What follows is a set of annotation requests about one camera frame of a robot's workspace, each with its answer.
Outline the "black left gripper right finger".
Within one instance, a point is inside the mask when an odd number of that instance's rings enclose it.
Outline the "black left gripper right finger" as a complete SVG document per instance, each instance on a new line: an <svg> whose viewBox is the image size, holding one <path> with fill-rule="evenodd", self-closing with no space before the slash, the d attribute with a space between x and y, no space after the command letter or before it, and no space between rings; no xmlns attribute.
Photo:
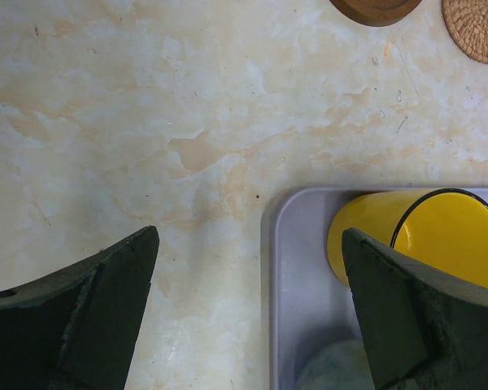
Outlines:
<svg viewBox="0 0 488 390"><path fill-rule="evenodd" d="M356 228L342 256L377 389L488 389L488 288Z"/></svg>

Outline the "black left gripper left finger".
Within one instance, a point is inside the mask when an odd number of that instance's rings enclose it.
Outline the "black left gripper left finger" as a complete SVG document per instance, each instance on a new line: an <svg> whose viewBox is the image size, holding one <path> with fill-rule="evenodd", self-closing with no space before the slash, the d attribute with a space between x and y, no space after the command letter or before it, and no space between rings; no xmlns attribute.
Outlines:
<svg viewBox="0 0 488 390"><path fill-rule="evenodd" d="M154 226L0 292L0 389L122 389L159 250Z"/></svg>

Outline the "woven rattan coaster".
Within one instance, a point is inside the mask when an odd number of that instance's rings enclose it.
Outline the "woven rattan coaster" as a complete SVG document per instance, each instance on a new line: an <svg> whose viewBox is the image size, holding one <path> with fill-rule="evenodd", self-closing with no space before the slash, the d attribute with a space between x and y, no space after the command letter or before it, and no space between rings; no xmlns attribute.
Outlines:
<svg viewBox="0 0 488 390"><path fill-rule="evenodd" d="M454 43L488 64L488 0L442 0L442 16Z"/></svg>

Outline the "dark brown wooden coaster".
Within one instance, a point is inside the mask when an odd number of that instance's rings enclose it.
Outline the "dark brown wooden coaster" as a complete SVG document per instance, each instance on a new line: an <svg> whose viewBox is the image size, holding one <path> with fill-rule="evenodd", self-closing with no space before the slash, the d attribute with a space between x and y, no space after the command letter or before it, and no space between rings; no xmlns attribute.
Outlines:
<svg viewBox="0 0 488 390"><path fill-rule="evenodd" d="M421 0L331 0L331 3L356 23L385 27L405 18Z"/></svg>

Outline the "grey green mug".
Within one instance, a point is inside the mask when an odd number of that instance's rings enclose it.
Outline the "grey green mug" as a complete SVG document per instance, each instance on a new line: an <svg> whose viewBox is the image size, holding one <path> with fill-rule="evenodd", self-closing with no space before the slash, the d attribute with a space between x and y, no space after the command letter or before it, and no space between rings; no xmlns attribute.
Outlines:
<svg viewBox="0 0 488 390"><path fill-rule="evenodd" d="M341 340L316 353L300 372L297 389L374 389L361 340Z"/></svg>

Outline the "yellow mug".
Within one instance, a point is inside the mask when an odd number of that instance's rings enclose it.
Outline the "yellow mug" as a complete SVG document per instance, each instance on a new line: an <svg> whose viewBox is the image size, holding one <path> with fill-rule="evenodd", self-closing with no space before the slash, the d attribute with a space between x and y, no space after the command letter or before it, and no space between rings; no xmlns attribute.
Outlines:
<svg viewBox="0 0 488 390"><path fill-rule="evenodd" d="M354 198L327 237L333 273L347 284L342 233L357 228L382 244L459 279L488 288L488 202L460 188L396 190Z"/></svg>

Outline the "lavender plastic tray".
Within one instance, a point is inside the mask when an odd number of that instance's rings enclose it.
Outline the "lavender plastic tray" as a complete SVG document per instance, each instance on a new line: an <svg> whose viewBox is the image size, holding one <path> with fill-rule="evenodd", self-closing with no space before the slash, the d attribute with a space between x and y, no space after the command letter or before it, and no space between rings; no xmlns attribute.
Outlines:
<svg viewBox="0 0 488 390"><path fill-rule="evenodd" d="M303 365L326 344L361 339L351 288L326 262L325 225L361 188L308 187L263 219L263 272L269 279L269 370L273 389L292 389Z"/></svg>

